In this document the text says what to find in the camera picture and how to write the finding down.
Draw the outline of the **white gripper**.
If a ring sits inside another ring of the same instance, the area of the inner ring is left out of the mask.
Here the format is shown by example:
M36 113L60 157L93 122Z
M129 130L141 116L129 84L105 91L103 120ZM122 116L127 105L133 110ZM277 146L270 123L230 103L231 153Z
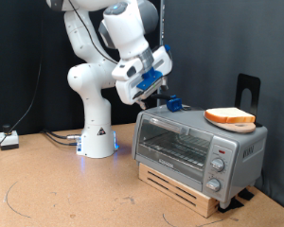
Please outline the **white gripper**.
M128 105L138 103L142 110L149 108L144 99L161 87L169 89L167 75L172 69L172 56L168 45L154 52L147 48L141 55L121 60L115 68L115 87L121 101Z

